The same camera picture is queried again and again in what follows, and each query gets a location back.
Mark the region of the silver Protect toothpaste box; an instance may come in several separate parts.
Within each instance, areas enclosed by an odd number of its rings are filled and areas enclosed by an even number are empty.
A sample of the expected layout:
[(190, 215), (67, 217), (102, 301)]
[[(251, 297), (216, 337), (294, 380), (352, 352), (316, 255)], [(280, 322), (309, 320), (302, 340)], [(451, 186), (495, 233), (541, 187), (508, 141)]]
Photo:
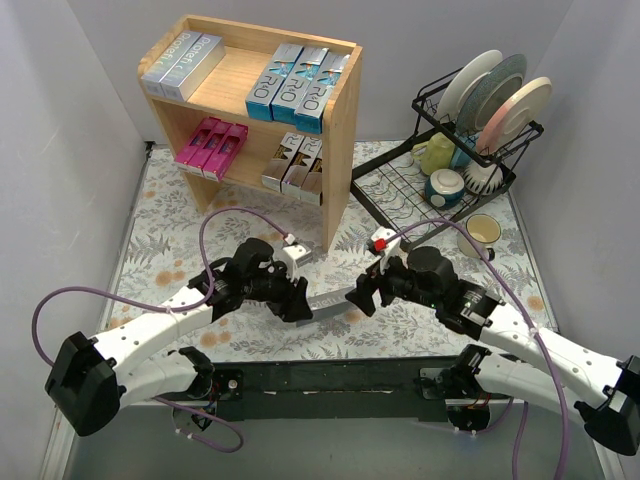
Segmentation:
[(161, 80), (164, 97), (187, 101), (225, 54), (221, 37), (202, 34)]
[(295, 323), (297, 327), (306, 326), (326, 319), (330, 319), (355, 309), (355, 306), (346, 299), (346, 295), (353, 290), (349, 286), (331, 292), (315, 295), (307, 299), (312, 317), (306, 320), (299, 320)]

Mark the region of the pink toothpaste box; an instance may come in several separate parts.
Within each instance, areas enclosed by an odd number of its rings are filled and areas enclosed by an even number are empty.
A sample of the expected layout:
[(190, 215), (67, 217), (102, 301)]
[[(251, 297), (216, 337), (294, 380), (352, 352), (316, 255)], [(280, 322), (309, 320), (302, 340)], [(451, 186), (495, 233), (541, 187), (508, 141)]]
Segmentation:
[(231, 126), (232, 123), (219, 120), (219, 123), (212, 129), (201, 148), (190, 160), (187, 166), (188, 172), (203, 175), (203, 169), (207, 161)]
[(248, 127), (232, 124), (207, 161), (203, 174), (206, 179), (221, 181), (243, 147), (248, 136)]
[(192, 157), (201, 148), (205, 139), (211, 133), (212, 129), (219, 123), (219, 119), (216, 117), (206, 117), (193, 131), (186, 144), (175, 156), (175, 162), (180, 170), (186, 170)]

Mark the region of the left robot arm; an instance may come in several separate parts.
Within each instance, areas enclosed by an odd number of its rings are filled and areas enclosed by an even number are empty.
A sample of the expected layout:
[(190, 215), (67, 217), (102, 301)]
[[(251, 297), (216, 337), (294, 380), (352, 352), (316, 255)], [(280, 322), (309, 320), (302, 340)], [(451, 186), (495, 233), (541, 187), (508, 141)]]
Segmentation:
[(250, 238), (229, 258), (212, 262), (154, 312), (93, 337), (67, 337), (53, 363), (45, 390), (80, 436), (96, 433), (123, 408), (163, 394), (193, 400), (215, 385), (214, 366), (194, 347), (162, 359), (163, 348), (240, 308), (264, 303), (284, 322), (309, 320), (305, 278), (298, 263), (307, 247), (293, 243), (275, 258), (263, 240)]

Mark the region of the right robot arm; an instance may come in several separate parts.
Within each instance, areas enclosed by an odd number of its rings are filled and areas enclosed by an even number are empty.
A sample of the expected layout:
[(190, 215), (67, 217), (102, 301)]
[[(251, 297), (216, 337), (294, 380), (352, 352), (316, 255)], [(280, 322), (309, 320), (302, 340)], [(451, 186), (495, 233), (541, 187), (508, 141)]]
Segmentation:
[(576, 395), (574, 410), (588, 435), (604, 447), (633, 456), (639, 449), (639, 359), (625, 361), (587, 350), (542, 328), (536, 340), (522, 312), (483, 287), (460, 279), (434, 247), (406, 261), (383, 257), (361, 274), (347, 301), (372, 316), (375, 294), (389, 305), (400, 298), (434, 309), (448, 329), (504, 350), (540, 372), (556, 373)]

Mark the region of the silver toothpaste box slanted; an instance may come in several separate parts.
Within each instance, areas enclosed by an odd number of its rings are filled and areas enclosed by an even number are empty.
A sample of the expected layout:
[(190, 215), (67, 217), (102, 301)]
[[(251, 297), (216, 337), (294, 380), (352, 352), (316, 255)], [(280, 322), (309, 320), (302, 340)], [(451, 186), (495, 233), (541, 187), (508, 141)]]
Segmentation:
[(202, 34), (200, 32), (183, 30), (172, 41), (159, 58), (141, 76), (142, 86), (148, 94), (164, 96), (161, 80), (201, 36)]

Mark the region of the silver black gold toothpaste box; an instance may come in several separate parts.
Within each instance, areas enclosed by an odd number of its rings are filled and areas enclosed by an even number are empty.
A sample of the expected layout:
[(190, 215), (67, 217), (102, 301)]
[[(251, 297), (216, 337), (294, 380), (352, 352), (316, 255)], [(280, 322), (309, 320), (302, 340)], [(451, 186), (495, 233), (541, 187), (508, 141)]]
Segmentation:
[(289, 197), (299, 199), (300, 190), (317, 154), (322, 147), (322, 140), (316, 137), (305, 137), (293, 162), (289, 166), (281, 182), (281, 192)]

